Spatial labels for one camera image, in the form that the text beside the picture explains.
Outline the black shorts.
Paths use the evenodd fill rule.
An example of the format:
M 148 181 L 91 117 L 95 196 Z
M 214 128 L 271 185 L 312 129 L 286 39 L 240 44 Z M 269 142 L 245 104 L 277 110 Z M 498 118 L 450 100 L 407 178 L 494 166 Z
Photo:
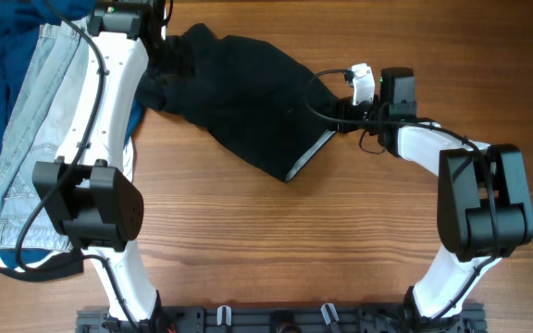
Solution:
M 333 137 L 336 96 L 314 73 L 271 43 L 218 38 L 197 23 L 165 44 L 135 99 L 206 129 L 245 162 L 287 182 Z

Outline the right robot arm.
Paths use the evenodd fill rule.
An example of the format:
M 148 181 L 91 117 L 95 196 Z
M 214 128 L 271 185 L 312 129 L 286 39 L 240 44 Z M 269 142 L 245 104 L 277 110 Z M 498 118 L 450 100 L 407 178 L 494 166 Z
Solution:
M 383 151 L 414 162 L 438 178 L 441 246 L 403 304 L 403 324 L 440 329 L 462 312 L 465 298 L 501 259 L 533 239 L 533 209 L 523 156 L 512 144 L 474 142 L 419 117 L 415 74 L 369 65 L 343 72 L 353 96 L 335 104 L 339 131 L 363 130 Z

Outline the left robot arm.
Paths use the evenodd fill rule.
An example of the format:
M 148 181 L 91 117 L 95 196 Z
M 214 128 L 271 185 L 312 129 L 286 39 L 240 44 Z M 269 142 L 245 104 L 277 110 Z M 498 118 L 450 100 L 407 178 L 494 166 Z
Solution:
M 58 276 L 93 262 L 110 301 L 110 332 L 161 332 L 161 302 L 136 238 L 143 197 L 124 174 L 131 104 L 149 62 L 162 50 L 162 1 L 99 1 L 78 34 L 90 46 L 68 134 L 52 162 L 36 163 L 32 183 L 56 233 L 72 252 L 37 274 Z

